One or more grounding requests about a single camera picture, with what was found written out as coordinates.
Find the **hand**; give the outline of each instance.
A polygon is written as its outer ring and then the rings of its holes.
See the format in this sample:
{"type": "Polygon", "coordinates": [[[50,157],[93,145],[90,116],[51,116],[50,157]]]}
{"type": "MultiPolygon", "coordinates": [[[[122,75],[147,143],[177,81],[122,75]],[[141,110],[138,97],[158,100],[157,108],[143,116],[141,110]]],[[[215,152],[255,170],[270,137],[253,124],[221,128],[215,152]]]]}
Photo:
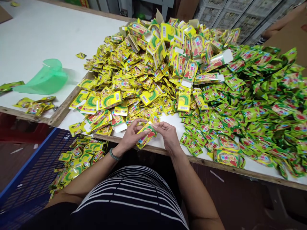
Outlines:
{"type": "Polygon", "coordinates": [[[171,157],[184,154],[177,137],[176,128],[174,126],[166,122],[158,122],[152,126],[162,135],[165,149],[169,152],[171,157]]]}
{"type": "Polygon", "coordinates": [[[144,131],[137,134],[142,126],[137,126],[139,122],[147,122],[145,119],[135,119],[131,125],[126,129],[125,135],[123,136],[121,142],[112,151],[117,157],[121,157],[127,150],[131,149],[139,139],[145,137],[150,133],[150,131],[144,131]]]}

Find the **wrist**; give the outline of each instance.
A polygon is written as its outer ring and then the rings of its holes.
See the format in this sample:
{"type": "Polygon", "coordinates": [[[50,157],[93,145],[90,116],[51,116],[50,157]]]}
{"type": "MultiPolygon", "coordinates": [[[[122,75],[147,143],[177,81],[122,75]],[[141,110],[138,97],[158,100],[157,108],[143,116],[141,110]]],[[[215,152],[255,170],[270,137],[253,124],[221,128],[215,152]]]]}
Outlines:
{"type": "Polygon", "coordinates": [[[121,158],[126,150],[121,146],[121,144],[118,144],[116,147],[113,148],[112,153],[114,156],[121,158]]]}

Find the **right hand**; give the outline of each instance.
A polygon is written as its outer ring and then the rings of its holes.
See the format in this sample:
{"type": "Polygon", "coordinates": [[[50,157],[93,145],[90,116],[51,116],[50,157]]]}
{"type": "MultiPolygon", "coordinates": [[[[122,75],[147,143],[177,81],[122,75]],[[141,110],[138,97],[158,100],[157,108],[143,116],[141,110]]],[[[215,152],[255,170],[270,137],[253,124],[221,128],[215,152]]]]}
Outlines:
{"type": "Polygon", "coordinates": [[[174,126],[166,122],[158,122],[152,126],[162,135],[165,149],[169,152],[171,157],[182,153],[184,154],[177,137],[176,128],[174,126]]]}

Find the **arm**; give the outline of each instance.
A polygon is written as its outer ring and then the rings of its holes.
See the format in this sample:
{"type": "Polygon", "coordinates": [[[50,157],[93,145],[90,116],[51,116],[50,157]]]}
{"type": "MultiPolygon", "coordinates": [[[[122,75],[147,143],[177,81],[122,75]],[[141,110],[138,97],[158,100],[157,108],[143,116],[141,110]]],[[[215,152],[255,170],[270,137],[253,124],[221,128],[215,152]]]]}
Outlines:
{"type": "MultiPolygon", "coordinates": [[[[136,142],[146,136],[149,131],[137,132],[142,128],[137,126],[138,122],[146,122],[144,119],[135,119],[127,128],[121,142],[113,149],[114,156],[121,158],[123,154],[131,149],[136,142]]],[[[47,204],[45,208],[61,202],[80,204],[84,197],[101,181],[103,181],[117,164],[117,161],[108,153],[94,165],[83,171],[72,180],[47,204]]]]}
{"type": "Polygon", "coordinates": [[[288,22],[292,21],[300,12],[302,12],[304,9],[306,9],[307,2],[304,2],[303,4],[297,6],[294,8],[291,12],[289,12],[286,16],[275,22],[273,25],[271,25],[269,28],[267,28],[261,36],[263,38],[269,39],[274,34],[278,33],[288,22]]]}
{"type": "Polygon", "coordinates": [[[166,122],[156,123],[155,130],[163,136],[185,206],[191,216],[191,229],[223,230],[223,223],[204,184],[180,147],[176,128],[166,122]]]}

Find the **plastic crate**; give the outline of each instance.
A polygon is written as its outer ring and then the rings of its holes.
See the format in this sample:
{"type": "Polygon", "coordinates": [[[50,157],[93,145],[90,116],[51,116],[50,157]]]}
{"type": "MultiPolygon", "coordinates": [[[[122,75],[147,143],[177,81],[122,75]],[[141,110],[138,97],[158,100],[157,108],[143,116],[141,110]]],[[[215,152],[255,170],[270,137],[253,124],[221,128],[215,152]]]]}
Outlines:
{"type": "Polygon", "coordinates": [[[213,27],[221,29],[232,29],[241,16],[242,13],[223,9],[213,27]]]}
{"type": "Polygon", "coordinates": [[[217,20],[218,16],[221,13],[221,9],[209,7],[209,6],[203,6],[198,15],[197,19],[201,24],[205,24],[206,27],[212,27],[215,21],[217,20]]]}
{"type": "Polygon", "coordinates": [[[281,2],[281,0],[255,0],[247,9],[246,13],[266,17],[281,2]]]}
{"type": "Polygon", "coordinates": [[[269,21],[271,23],[283,18],[287,13],[293,10],[293,8],[300,4],[302,0],[286,0],[282,1],[278,7],[270,14],[269,21]]]}
{"type": "Polygon", "coordinates": [[[240,35],[247,37],[257,28],[257,26],[263,21],[263,19],[264,18],[262,17],[257,17],[245,13],[238,20],[234,27],[241,28],[240,35]]]}
{"type": "Polygon", "coordinates": [[[49,201],[49,185],[62,168],[62,152],[71,148],[75,138],[69,131],[54,128],[41,146],[0,194],[0,229],[18,229],[39,213],[49,201]]]}
{"type": "Polygon", "coordinates": [[[223,9],[224,5],[226,4],[227,0],[200,0],[200,6],[212,6],[217,9],[223,9]]]}
{"type": "Polygon", "coordinates": [[[238,45],[241,45],[241,44],[246,44],[245,42],[244,42],[244,40],[246,39],[247,37],[245,37],[245,36],[242,36],[242,35],[239,35],[239,37],[238,37],[238,40],[237,40],[237,44],[238,45]]]}
{"type": "Polygon", "coordinates": [[[228,0],[225,8],[228,10],[244,13],[253,0],[228,0]]]}

